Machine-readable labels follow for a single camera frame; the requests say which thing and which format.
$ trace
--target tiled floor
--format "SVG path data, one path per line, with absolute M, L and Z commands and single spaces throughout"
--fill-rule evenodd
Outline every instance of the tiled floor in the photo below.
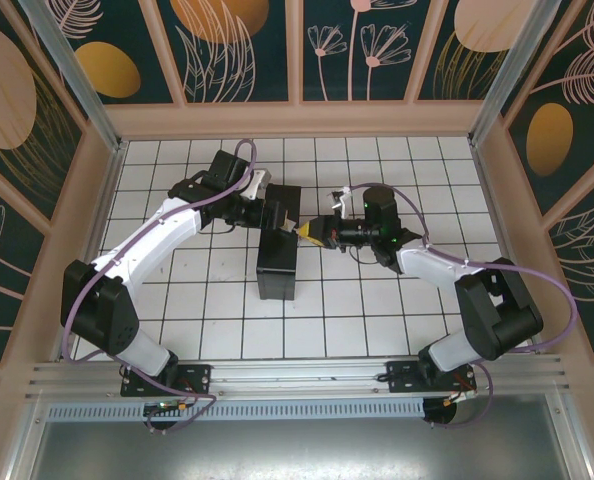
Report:
M 102 250 L 123 241 L 176 182 L 207 169 L 236 140 L 133 142 Z M 301 185 L 303 219 L 330 213 L 332 188 L 363 182 L 399 187 L 421 207 L 431 240 L 450 252 L 493 260 L 499 248 L 465 138 L 302 138 L 256 140 L 258 167 L 275 183 Z M 248 148 L 241 155 L 246 158 Z M 354 198 L 353 214 L 362 200 Z M 421 232 L 400 202 L 403 225 Z M 416 354 L 460 328 L 456 299 L 348 253 L 308 243 L 298 252 L 296 299 L 259 299 L 259 232 L 222 234 L 221 222 L 184 242 L 152 273 L 136 302 L 142 328 L 183 360 L 356 357 Z M 360 252 L 364 262 L 372 252 Z M 76 356 L 92 349 L 82 341 Z

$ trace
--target aluminum frame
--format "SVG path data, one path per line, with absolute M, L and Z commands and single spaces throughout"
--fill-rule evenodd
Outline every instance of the aluminum frame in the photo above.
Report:
M 391 360 L 414 360 L 416 357 L 382 357 L 356 359 L 313 359 L 276 361 L 216 361 L 210 362 L 211 391 L 219 401 L 240 403 L 259 401 L 271 404 L 281 400 L 304 404 L 321 400 L 397 399 L 442 396 L 444 393 L 391 394 L 376 376 L 385 372 Z M 544 394 L 554 400 L 568 395 L 568 381 L 561 359 L 557 355 L 507 355 L 489 369 L 495 382 L 496 395 Z M 485 377 L 476 373 L 480 390 L 487 389 Z M 86 365 L 64 363 L 37 364 L 25 393 L 28 406 L 20 423 L 19 443 L 9 455 L 6 480 L 29 478 L 41 444 L 51 405 L 130 405 L 143 404 L 140 398 L 119 396 L 121 378 L 113 362 L 92 362 Z M 574 425 L 571 407 L 559 408 L 553 418 L 555 430 L 565 450 L 566 465 L 571 478 L 581 475 L 588 461 L 583 455 L 578 433 L 566 425 Z
M 561 0 L 539 0 L 535 2 L 526 23 L 517 36 L 518 40 L 510 49 L 504 63 L 491 85 L 479 115 L 471 128 L 471 144 L 477 147 L 488 135 L 499 112 L 530 63 L 546 33 L 544 25 L 557 14 Z
M 79 99 L 82 108 L 88 114 L 91 122 L 101 135 L 104 143 L 111 150 L 118 148 L 119 136 L 113 127 L 110 118 L 106 114 L 104 105 L 101 103 L 97 92 L 93 90 L 86 74 L 75 58 L 75 53 L 66 40 L 48 8 L 47 2 L 43 0 L 19 0 L 31 25 L 44 42 L 46 49 L 53 60 L 59 65 L 59 69 L 72 87 L 73 92 Z

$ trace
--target white robotic arm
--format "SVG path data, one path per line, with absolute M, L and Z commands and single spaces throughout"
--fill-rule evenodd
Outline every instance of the white robotic arm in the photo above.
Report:
M 117 262 L 108 273 L 109 278 L 119 277 L 127 288 L 133 303 L 137 299 L 139 287 L 146 277 L 184 240 L 195 235 L 201 229 L 201 214 L 197 210 L 187 209 L 161 221 L 161 217 L 188 203 L 180 198 L 168 198 L 157 212 L 121 245 L 94 260 L 95 270 L 100 271 L 116 256 L 126 244 L 147 230 L 152 223 L 159 223 L 144 235 L 123 260 Z M 157 376 L 164 369 L 170 358 L 170 352 L 151 339 L 142 329 L 125 350 L 117 357 L 129 365 L 139 368 L 150 376 Z
M 281 204 L 263 199 L 270 181 L 265 169 L 254 170 L 241 190 L 217 201 L 210 200 L 241 181 L 247 165 L 233 155 L 218 152 L 208 171 L 173 186 L 169 191 L 171 198 L 121 245 L 91 264 L 77 260 L 71 263 L 64 275 L 62 325 L 84 286 L 104 270 L 105 275 L 84 297 L 76 312 L 72 331 L 151 377 L 174 375 L 167 371 L 176 369 L 176 356 L 139 329 L 134 303 L 145 278 L 179 244 L 215 218 L 246 228 L 291 230 L 294 225 L 287 221 L 286 209 Z M 127 253 L 121 260 L 115 260 L 125 247 L 129 247 Z M 160 381 L 170 384 L 171 380 L 160 378 Z
M 384 267 L 457 295 L 464 329 L 419 352 L 420 369 L 429 383 L 461 365 L 495 360 L 541 331 L 541 315 L 521 277 L 502 266 L 512 262 L 500 258 L 493 262 L 500 265 L 497 269 L 450 260 L 427 239 L 402 228 L 393 190 L 383 185 L 364 192 L 365 218 L 347 219 L 344 205 L 350 191 L 346 187 L 333 192 L 335 214 L 316 217 L 297 232 L 323 248 L 369 247 Z

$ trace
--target metal plate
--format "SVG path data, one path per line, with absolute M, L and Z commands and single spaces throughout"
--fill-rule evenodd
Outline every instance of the metal plate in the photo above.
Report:
M 386 374 L 390 393 L 434 393 L 459 392 L 464 389 L 476 390 L 475 374 L 470 365 L 462 365 L 428 385 L 418 371 L 417 361 L 399 361 L 386 363 Z
M 179 365 L 177 382 L 172 388 L 185 390 L 188 381 L 195 393 L 208 393 L 210 371 L 210 365 Z M 152 386 L 133 371 L 124 372 L 120 394 L 122 397 L 170 397 L 170 393 Z

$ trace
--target yellow object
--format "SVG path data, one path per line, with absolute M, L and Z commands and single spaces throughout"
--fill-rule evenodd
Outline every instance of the yellow object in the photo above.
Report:
M 313 243 L 313 244 L 317 245 L 318 247 L 323 247 L 324 246 L 324 244 L 321 243 L 319 240 L 316 240 L 316 239 L 314 239 L 314 238 L 312 238 L 312 237 L 309 236 L 309 233 L 310 233 L 310 222 L 304 223 L 301 227 L 299 227 L 295 231 L 297 232 L 297 235 L 299 235 L 301 238 L 305 238 L 310 243 Z
M 79 47 L 75 56 L 97 92 L 126 98 L 139 91 L 141 77 L 137 66 L 114 45 L 90 42 Z
M 566 159 L 573 141 L 573 119 L 558 103 L 543 105 L 528 127 L 528 165 L 539 176 L 553 174 Z
M 455 10 L 457 39 L 474 52 L 508 50 L 534 3 L 535 0 L 460 0 Z
M 24 143 L 36 113 L 33 71 L 15 44 L 0 32 L 0 148 L 13 149 Z
M 224 12 L 222 2 L 228 12 Z M 231 16 L 235 28 L 239 18 L 252 37 L 266 23 L 269 10 L 268 0 L 170 0 L 170 4 L 190 33 L 213 43 L 239 39 L 239 34 L 228 25 Z

